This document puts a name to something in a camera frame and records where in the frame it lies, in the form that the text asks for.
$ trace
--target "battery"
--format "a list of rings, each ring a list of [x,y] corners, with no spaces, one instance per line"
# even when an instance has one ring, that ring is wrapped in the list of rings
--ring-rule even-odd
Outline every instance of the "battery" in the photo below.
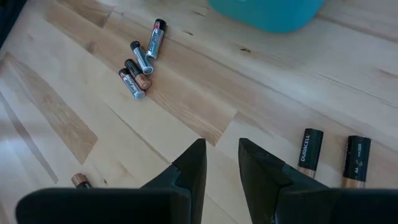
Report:
[[[124,84],[126,84],[136,100],[141,100],[143,97],[145,97],[145,92],[141,90],[134,79],[131,78],[128,69],[120,69],[119,76],[122,78]]]
[[[154,67],[150,64],[148,58],[145,56],[141,44],[138,41],[133,41],[130,44],[130,48],[136,56],[137,62],[141,67],[142,72],[145,75],[150,75],[152,72],[154,72]]]
[[[85,175],[78,173],[72,177],[72,182],[77,189],[90,189],[92,188],[91,184],[88,182],[88,179]]]
[[[126,66],[126,68],[130,71],[130,75],[134,78],[142,90],[147,90],[150,87],[152,82],[144,74],[142,74],[141,69],[138,67],[135,61],[132,59],[127,59],[124,62],[124,66]]]
[[[312,128],[305,129],[297,170],[312,178],[317,170],[322,139],[323,131]]]
[[[343,171],[343,187],[365,187],[370,148],[371,140],[369,138],[361,136],[348,137]]]
[[[160,45],[163,41],[164,32],[166,29],[166,22],[162,19],[156,19],[154,28],[152,30],[152,35],[150,37],[150,41],[147,49],[147,57],[157,58],[157,54],[159,53]]]

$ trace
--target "copper-top battery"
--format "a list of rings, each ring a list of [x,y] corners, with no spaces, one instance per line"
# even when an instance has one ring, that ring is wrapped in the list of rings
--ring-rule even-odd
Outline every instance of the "copper-top battery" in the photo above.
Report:
[[[145,97],[145,92],[140,89],[136,81],[134,81],[134,79],[130,76],[130,71],[128,69],[120,69],[119,76],[136,100],[141,100],[143,97]]]
[[[145,77],[141,69],[132,59],[127,59],[124,62],[124,65],[130,71],[130,75],[134,78],[134,80],[142,90],[147,90],[150,87],[152,82],[147,77]]]
[[[317,170],[322,139],[323,132],[320,130],[307,128],[304,131],[297,170],[312,178]]]
[[[77,189],[90,189],[92,188],[91,184],[88,182],[88,179],[85,175],[78,173],[72,177],[72,182]]]
[[[343,187],[365,187],[371,140],[361,136],[349,136],[343,171]]]

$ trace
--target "wooden floor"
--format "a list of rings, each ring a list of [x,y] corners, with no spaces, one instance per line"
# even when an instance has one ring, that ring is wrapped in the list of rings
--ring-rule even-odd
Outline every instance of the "wooden floor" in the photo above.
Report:
[[[316,179],[339,187],[346,138],[372,138],[367,187],[398,187],[396,0],[329,0],[297,32],[268,34],[206,0],[28,1],[0,51],[0,222],[44,187],[140,187],[197,138],[208,172],[202,223],[250,223],[238,139],[292,166],[305,128],[325,132]],[[117,75],[169,28],[153,86]]]

